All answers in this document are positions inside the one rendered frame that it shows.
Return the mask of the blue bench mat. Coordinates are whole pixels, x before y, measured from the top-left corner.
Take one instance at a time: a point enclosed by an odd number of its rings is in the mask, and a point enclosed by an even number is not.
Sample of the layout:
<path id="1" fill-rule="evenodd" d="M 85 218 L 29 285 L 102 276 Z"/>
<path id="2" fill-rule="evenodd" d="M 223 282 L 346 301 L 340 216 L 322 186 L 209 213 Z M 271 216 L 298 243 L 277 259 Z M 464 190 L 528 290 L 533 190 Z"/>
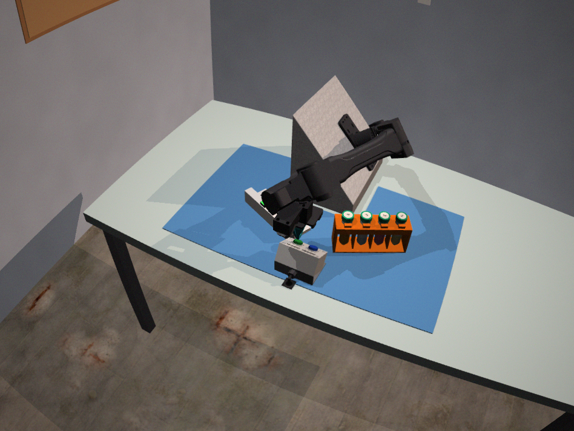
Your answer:
<path id="1" fill-rule="evenodd" d="M 245 190 L 268 189 L 291 176 L 291 158 L 243 144 L 162 228 L 285 280 L 274 270 L 285 240 L 245 202 Z M 405 212 L 412 234 L 406 253 L 333 253 L 334 214 L 299 240 L 327 253 L 313 285 L 295 285 L 433 334 L 464 217 L 378 186 L 367 211 Z"/>

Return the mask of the green screw cap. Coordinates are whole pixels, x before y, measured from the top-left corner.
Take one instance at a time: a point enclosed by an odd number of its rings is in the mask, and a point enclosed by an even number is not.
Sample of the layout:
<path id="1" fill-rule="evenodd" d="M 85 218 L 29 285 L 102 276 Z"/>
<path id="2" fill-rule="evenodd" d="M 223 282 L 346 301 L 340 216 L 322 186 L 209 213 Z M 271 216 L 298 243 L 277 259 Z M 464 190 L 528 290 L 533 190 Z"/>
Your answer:
<path id="1" fill-rule="evenodd" d="M 360 220 L 361 220 L 363 223 L 370 223 L 370 222 L 372 221 L 372 216 L 373 216 L 373 215 L 372 215 L 371 212 L 369 212 L 369 211 L 363 211 L 363 212 L 361 212 L 361 214 L 360 214 Z"/>
<path id="2" fill-rule="evenodd" d="M 406 223 L 407 222 L 407 214 L 405 212 L 398 212 L 396 215 L 396 221 L 398 223 Z"/>
<path id="3" fill-rule="evenodd" d="M 341 219 L 346 223 L 351 223 L 354 220 L 354 213 L 352 211 L 343 211 Z"/>
<path id="4" fill-rule="evenodd" d="M 378 215 L 378 220 L 381 223 L 388 223 L 390 221 L 390 217 L 391 215 L 388 212 L 382 211 Z"/>

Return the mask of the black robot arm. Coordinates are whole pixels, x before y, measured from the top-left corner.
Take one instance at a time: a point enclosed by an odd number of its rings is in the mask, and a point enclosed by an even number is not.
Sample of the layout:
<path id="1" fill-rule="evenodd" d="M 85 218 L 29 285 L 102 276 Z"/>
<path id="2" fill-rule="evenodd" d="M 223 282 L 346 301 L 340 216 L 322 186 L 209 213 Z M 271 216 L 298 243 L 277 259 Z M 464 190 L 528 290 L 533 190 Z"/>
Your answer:
<path id="1" fill-rule="evenodd" d="M 296 224 L 307 224 L 311 218 L 313 200 L 329 199 L 333 196 L 332 190 L 357 171 L 364 167 L 372 171 L 378 160 L 388 156 L 398 159 L 414 154 L 398 117 L 386 122 L 379 120 L 359 131 L 349 115 L 344 114 L 338 125 L 353 150 L 308 163 L 290 178 L 262 192 L 265 208 L 273 214 L 279 212 L 273 220 L 273 230 L 279 236 L 291 238 Z M 295 203 L 310 199 L 305 204 Z"/>

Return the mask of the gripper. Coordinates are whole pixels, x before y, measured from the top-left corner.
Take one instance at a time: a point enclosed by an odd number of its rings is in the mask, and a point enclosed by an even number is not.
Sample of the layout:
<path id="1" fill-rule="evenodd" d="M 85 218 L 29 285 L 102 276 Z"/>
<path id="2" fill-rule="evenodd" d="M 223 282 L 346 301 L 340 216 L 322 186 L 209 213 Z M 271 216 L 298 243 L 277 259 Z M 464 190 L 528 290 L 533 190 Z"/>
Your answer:
<path id="1" fill-rule="evenodd" d="M 308 203 L 310 201 L 311 201 L 311 199 L 308 201 L 305 201 L 305 202 L 296 202 L 295 201 L 295 203 L 305 204 L 305 203 Z M 313 206 L 312 207 L 312 216 L 309 219 L 309 221 L 307 222 L 307 224 L 302 223 L 302 222 L 298 222 L 298 224 L 296 224 L 294 232 L 293 232 L 296 239 L 299 240 L 299 238 L 301 237 L 303 230 L 304 230 L 306 225 L 311 226 L 311 229 L 313 229 L 316 226 L 317 221 L 321 219 L 322 215 L 323 215 L 323 209 L 316 207 L 316 206 Z"/>

